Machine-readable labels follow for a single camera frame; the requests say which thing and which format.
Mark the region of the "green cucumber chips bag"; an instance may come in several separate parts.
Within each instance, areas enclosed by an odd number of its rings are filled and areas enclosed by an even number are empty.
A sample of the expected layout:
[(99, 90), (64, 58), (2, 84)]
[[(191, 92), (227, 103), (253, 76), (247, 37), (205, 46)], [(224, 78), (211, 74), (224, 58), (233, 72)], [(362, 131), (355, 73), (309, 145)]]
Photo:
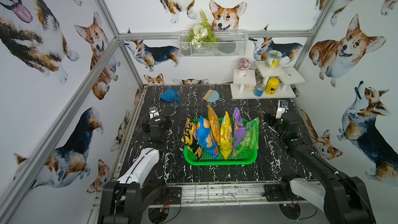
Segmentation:
[(233, 156), (241, 154), (245, 150), (258, 150), (259, 149), (259, 122), (260, 119), (256, 118), (247, 122), (245, 125), (246, 132), (244, 138), (236, 146), (233, 151)]

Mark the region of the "purple Krax snack bag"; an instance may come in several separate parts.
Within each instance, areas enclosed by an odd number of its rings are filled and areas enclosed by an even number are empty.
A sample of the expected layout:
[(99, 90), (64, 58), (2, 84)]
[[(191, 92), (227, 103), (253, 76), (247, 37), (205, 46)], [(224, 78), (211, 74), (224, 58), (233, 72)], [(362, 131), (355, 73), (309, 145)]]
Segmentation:
[(233, 113), (233, 146), (234, 151), (246, 135), (246, 128), (243, 123), (239, 109), (236, 107)]

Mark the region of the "yellow Lays chips bag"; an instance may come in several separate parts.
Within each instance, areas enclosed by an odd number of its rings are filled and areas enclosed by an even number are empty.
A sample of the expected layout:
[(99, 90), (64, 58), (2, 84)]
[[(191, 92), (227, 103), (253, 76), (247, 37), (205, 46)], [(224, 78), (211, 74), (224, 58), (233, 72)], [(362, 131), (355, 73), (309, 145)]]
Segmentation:
[(232, 126), (231, 119), (228, 112), (225, 112), (220, 126), (220, 150), (223, 158), (228, 159), (232, 152)]

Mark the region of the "orange chips bag silver stripe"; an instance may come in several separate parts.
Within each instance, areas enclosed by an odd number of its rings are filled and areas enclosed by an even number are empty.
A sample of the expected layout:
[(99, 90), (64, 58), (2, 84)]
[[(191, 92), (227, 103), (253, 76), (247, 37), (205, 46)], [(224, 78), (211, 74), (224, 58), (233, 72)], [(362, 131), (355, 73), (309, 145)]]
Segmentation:
[(221, 141), (219, 118), (218, 118), (217, 114), (215, 113), (214, 109), (210, 105), (208, 105), (207, 108), (208, 108), (208, 120), (210, 123), (211, 132), (212, 132), (215, 142), (219, 146), (220, 141)]

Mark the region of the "blue Lays chips bag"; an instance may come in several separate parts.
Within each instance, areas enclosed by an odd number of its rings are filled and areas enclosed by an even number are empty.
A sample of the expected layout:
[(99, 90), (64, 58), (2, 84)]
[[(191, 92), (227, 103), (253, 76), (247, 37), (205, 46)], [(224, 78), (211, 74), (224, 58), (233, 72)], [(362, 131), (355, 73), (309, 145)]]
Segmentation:
[(197, 139), (199, 145), (206, 151), (213, 159), (218, 159), (218, 145), (212, 136), (209, 120), (200, 116), (197, 123)]

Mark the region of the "black Lays chips bag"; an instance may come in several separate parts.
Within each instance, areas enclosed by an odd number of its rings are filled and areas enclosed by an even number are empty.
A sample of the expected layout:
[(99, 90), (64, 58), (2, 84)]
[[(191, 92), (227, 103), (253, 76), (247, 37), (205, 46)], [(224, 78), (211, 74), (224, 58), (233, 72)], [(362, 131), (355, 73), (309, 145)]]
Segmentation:
[(197, 139), (196, 124), (190, 119), (190, 117), (187, 118), (181, 141), (184, 143), (185, 148), (195, 156), (196, 160), (200, 161), (202, 158), (203, 148), (200, 146)]

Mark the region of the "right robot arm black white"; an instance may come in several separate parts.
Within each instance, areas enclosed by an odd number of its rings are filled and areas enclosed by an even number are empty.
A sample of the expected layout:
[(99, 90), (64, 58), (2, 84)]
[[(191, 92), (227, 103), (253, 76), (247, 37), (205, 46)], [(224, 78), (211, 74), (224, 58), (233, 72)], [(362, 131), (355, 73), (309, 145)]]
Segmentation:
[(279, 147), (290, 157), (304, 165), (322, 185), (315, 187), (303, 178), (291, 179), (290, 190), (322, 210), (331, 224), (374, 224), (365, 183), (358, 177), (350, 177), (325, 162), (310, 146), (300, 140), (298, 120), (291, 113), (283, 113), (280, 119), (265, 114), (265, 123), (277, 133)]

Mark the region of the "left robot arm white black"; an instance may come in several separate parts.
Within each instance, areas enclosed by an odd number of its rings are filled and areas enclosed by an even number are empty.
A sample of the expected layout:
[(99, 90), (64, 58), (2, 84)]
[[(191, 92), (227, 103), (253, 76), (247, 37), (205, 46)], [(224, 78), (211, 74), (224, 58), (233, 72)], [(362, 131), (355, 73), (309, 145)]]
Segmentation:
[(98, 224), (140, 224), (144, 210), (162, 196), (165, 187), (152, 183), (143, 187), (152, 168), (159, 162), (171, 128), (169, 117), (154, 116), (143, 125), (149, 134), (133, 165), (116, 181), (105, 184), (99, 208)]

